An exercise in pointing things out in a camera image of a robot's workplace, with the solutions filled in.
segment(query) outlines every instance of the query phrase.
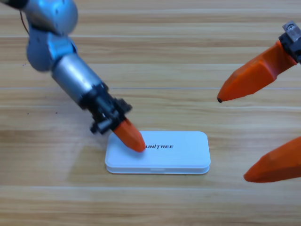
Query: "robotic arm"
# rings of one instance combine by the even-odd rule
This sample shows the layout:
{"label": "robotic arm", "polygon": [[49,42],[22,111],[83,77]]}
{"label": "robotic arm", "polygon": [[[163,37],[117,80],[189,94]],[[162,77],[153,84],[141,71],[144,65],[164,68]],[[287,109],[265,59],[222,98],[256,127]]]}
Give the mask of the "robotic arm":
{"label": "robotic arm", "polygon": [[73,0],[0,0],[26,14],[29,24],[27,58],[39,72],[51,72],[52,78],[82,109],[89,110],[95,122],[93,133],[112,130],[129,148],[142,152],[141,133],[126,118],[132,106],[113,98],[108,86],[79,57],[68,35],[78,22]]}

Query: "table surface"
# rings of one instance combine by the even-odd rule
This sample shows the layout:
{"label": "table surface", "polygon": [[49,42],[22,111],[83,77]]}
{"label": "table surface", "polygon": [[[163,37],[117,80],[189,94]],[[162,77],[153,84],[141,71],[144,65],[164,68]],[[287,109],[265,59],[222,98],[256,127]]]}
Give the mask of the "table surface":
{"label": "table surface", "polygon": [[77,0],[80,56],[133,106],[140,130],[200,130],[206,175],[113,175],[107,135],[31,68],[18,11],[0,8],[0,225],[300,226],[301,179],[243,174],[301,132],[301,69],[218,103],[234,70],[272,46],[299,0]]}

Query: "orange fingertip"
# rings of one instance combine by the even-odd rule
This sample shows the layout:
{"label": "orange fingertip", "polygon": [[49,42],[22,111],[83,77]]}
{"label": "orange fingertip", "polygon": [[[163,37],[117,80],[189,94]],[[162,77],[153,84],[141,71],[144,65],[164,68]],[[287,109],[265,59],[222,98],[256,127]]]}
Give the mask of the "orange fingertip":
{"label": "orange fingertip", "polygon": [[127,147],[134,151],[143,152],[145,150],[146,145],[144,139],[130,120],[125,119],[113,132]]}
{"label": "orange fingertip", "polygon": [[267,153],[244,175],[254,183],[268,183],[301,177],[301,137]]}
{"label": "orange fingertip", "polygon": [[238,68],[225,81],[217,100],[221,103],[254,94],[294,65],[297,63],[277,41],[274,46]]}

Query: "unitree logo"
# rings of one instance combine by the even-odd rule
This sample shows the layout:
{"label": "unitree logo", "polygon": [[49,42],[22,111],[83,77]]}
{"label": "unitree logo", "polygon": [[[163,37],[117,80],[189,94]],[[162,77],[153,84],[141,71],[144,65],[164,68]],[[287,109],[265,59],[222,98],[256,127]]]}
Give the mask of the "unitree logo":
{"label": "unitree logo", "polygon": [[174,148],[173,145],[147,145],[146,148]]}

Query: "white box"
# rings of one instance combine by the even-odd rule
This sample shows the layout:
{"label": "white box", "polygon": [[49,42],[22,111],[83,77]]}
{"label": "white box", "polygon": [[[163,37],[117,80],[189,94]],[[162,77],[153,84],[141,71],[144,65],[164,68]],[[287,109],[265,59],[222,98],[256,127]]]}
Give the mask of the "white box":
{"label": "white box", "polygon": [[109,136],[107,170],[118,174],[205,174],[210,168],[207,135],[200,131],[141,131],[143,153]]}

